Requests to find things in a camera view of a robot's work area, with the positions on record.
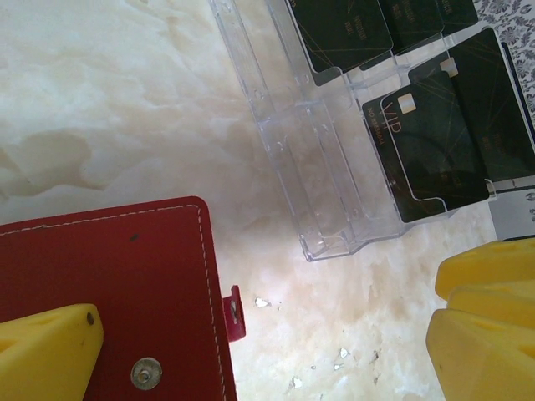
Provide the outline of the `clear acrylic card stand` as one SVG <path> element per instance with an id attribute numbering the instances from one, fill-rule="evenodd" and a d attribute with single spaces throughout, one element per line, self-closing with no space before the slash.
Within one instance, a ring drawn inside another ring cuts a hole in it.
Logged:
<path id="1" fill-rule="evenodd" d="M 531 119 L 535 114 L 535 0 L 473 0 L 475 25 L 401 55 L 391 49 L 346 73 L 313 70 L 288 0 L 208 1 L 310 261 L 354 254 L 462 208 L 400 219 L 365 103 L 445 71 L 461 106 L 449 51 L 491 28 L 509 47 Z M 503 48 L 502 56 L 515 90 Z"/>

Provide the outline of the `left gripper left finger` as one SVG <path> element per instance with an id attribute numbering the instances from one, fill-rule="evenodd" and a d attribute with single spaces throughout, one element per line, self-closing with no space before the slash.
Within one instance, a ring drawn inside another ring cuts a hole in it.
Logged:
<path id="1" fill-rule="evenodd" d="M 83 401 L 103 342 L 90 303 L 0 322 L 0 401 Z"/>

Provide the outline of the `red card holder wallet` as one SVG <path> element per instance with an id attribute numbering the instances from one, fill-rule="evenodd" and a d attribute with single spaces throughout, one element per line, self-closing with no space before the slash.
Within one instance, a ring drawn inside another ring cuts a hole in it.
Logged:
<path id="1" fill-rule="evenodd" d="M 78 314 L 80 335 L 52 353 L 59 375 L 99 349 L 84 390 L 53 401 L 237 401 L 229 345 L 246 334 L 238 286 L 220 288 L 210 215 L 195 196 L 0 225 L 0 324 Z"/>

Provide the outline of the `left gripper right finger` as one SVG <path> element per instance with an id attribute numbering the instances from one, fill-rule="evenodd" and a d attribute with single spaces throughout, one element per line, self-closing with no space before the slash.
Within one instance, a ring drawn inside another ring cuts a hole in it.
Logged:
<path id="1" fill-rule="evenodd" d="M 535 401 L 535 330 L 441 309 L 425 343 L 446 401 Z"/>

